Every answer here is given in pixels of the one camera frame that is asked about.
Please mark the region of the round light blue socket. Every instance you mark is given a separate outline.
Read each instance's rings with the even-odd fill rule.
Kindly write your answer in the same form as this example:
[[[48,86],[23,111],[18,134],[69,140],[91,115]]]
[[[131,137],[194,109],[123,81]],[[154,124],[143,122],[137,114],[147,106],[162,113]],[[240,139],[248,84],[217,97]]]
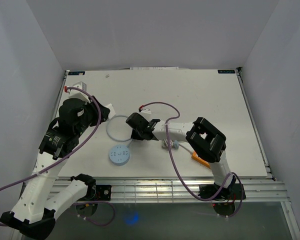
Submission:
[[[117,166],[125,165],[130,160],[130,156],[129,148],[123,144],[113,146],[108,152],[110,161]]]

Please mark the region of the white usb charger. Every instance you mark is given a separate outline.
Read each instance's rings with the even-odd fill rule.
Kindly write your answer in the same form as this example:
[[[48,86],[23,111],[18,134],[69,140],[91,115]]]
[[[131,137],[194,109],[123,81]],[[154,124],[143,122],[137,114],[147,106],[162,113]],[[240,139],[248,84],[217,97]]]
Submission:
[[[109,103],[105,107],[107,109],[109,109],[109,114],[108,114],[108,118],[107,118],[107,121],[109,121],[116,115],[116,112],[115,112],[114,106],[111,103]]]

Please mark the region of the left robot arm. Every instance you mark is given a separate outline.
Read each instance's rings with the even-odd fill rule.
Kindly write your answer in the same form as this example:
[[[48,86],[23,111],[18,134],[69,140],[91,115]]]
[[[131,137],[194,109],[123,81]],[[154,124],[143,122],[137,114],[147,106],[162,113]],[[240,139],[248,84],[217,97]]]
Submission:
[[[92,200],[96,195],[96,181],[83,173],[71,177],[70,185],[56,196],[48,196],[81,135],[87,128],[106,122],[114,115],[111,104],[103,106],[95,98],[66,99],[39,146],[34,177],[26,183],[12,210],[1,215],[0,222],[29,238],[45,240],[59,216],[73,203]]]

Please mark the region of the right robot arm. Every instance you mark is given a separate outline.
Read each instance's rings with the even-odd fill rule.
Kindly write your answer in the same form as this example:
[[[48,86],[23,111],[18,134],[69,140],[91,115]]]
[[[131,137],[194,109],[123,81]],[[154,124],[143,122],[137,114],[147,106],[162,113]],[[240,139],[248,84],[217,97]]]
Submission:
[[[160,119],[148,121],[134,112],[125,122],[132,128],[131,138],[134,140],[185,142],[199,158],[208,162],[214,183],[199,190],[202,199],[227,199],[234,193],[236,177],[227,161],[226,136],[207,119],[198,117],[194,122],[168,123]]]

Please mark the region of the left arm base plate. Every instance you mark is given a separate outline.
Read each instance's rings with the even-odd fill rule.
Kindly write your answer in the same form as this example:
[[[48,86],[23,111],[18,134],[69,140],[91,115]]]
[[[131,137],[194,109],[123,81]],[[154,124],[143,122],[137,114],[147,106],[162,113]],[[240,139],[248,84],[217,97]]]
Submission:
[[[112,193],[111,185],[94,185],[89,186],[87,193],[78,201],[110,201]]]

